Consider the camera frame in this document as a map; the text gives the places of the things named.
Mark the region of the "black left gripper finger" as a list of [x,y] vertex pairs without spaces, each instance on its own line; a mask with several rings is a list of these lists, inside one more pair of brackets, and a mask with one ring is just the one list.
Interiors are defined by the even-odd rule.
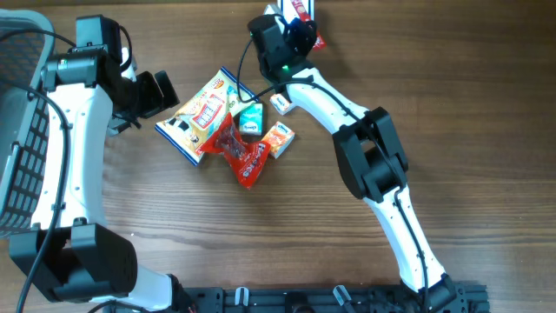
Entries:
[[136,78],[137,101],[136,115],[140,118],[150,118],[163,109],[163,95],[155,77],[144,71]]
[[155,79],[162,93],[162,107],[164,109],[168,109],[177,105],[180,100],[167,72],[165,70],[161,70],[155,73]]

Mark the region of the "red chocolate wafer bar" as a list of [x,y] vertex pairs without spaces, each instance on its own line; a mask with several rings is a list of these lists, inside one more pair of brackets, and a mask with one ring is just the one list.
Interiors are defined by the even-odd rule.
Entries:
[[314,32],[315,42],[314,42],[313,49],[314,50],[322,50],[322,49],[326,48],[327,43],[323,40],[320,32],[318,31],[316,22],[314,20],[307,20],[307,21],[302,21],[302,22],[304,22],[309,27],[309,29],[311,29]]

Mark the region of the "blue yellow snack bag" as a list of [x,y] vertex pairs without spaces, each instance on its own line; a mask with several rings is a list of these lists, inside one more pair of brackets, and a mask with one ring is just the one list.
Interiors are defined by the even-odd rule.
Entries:
[[225,67],[218,72],[172,117],[158,122],[156,131],[194,166],[204,153],[200,147],[218,130],[225,116],[233,117],[258,98]]

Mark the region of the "small orange box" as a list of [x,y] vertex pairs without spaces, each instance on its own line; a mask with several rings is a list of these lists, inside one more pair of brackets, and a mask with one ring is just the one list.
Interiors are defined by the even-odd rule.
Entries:
[[270,145],[269,154],[278,158],[292,143],[295,133],[284,123],[276,122],[265,134],[262,141]]
[[295,105],[282,94],[274,94],[270,97],[270,102],[282,116],[288,114],[295,107]]

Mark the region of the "small teal box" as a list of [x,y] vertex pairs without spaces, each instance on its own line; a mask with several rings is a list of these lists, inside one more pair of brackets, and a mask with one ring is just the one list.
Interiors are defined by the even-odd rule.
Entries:
[[240,113],[239,131],[242,135],[260,136],[263,126],[263,104],[253,103]]

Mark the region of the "red candy bag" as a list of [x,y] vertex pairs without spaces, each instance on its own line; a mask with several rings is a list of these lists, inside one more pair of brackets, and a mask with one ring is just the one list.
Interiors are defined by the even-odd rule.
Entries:
[[222,155],[235,173],[240,185],[250,189],[268,159],[270,145],[265,141],[246,143],[228,113],[219,128],[200,147],[204,153]]

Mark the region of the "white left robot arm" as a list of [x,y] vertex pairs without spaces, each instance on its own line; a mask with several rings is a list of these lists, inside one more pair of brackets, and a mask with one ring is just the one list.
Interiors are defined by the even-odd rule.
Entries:
[[11,260],[52,303],[108,312],[194,312],[175,276],[141,266],[133,244],[106,225],[102,181],[109,123],[138,125],[178,104],[168,75],[137,73],[129,33],[79,17],[69,51],[49,57],[35,96],[50,109],[43,184],[30,229],[10,237]]

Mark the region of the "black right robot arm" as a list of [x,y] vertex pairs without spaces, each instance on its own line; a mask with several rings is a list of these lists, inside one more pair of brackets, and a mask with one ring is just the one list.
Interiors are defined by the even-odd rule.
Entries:
[[457,297],[414,212],[408,160],[389,113],[343,96],[308,61],[317,39],[314,21],[265,14],[248,23],[260,72],[269,88],[304,109],[332,136],[341,179],[377,217],[398,263],[400,279],[423,312],[443,309]]

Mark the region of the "white barcode scanner box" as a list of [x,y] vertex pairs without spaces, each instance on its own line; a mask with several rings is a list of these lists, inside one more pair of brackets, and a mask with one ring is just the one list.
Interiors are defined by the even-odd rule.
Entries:
[[278,0],[277,5],[287,23],[314,20],[314,0]]

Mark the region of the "grey plastic shopping basket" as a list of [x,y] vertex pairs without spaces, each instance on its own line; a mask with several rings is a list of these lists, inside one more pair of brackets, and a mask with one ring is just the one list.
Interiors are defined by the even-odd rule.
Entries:
[[[39,32],[1,42],[1,78],[40,89],[55,39]],[[1,238],[30,227],[44,176],[49,109],[26,90],[1,84]]]

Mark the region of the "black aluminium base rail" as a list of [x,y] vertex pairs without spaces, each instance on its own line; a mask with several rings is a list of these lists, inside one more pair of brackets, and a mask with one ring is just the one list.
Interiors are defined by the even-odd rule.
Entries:
[[[403,285],[375,285],[350,288],[337,285],[323,289],[234,290],[202,288],[183,290],[177,308],[167,312],[199,313],[394,313],[420,312],[421,297]],[[487,287],[470,283],[449,283],[428,292],[429,310],[439,313],[489,313]]]

